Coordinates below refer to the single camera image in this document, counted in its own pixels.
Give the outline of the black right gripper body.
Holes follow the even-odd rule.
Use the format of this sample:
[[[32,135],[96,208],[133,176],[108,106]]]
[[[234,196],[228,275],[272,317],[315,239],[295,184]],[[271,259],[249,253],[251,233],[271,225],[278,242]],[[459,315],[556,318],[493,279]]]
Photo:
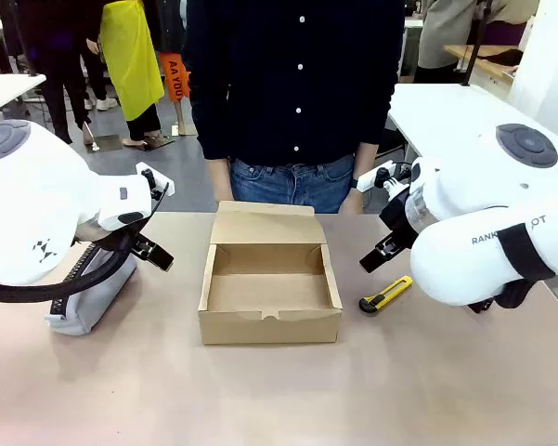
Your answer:
[[[380,213],[383,224],[391,231],[382,240],[384,246],[389,247],[411,247],[418,237],[416,230],[409,224],[406,216],[406,202],[409,197],[409,189],[404,188]]]

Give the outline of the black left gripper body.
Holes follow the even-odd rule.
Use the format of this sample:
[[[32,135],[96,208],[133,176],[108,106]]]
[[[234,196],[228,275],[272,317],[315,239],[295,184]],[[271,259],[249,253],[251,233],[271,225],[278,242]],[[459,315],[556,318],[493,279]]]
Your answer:
[[[132,230],[119,230],[118,251],[126,255],[143,255],[142,235]]]

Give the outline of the person's left hand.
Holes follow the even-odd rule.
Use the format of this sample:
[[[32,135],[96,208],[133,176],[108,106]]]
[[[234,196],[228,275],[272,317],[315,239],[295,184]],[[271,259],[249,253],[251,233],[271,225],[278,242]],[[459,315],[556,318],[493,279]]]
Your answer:
[[[350,189],[340,205],[340,215],[361,215],[363,213],[364,196],[357,189]]]

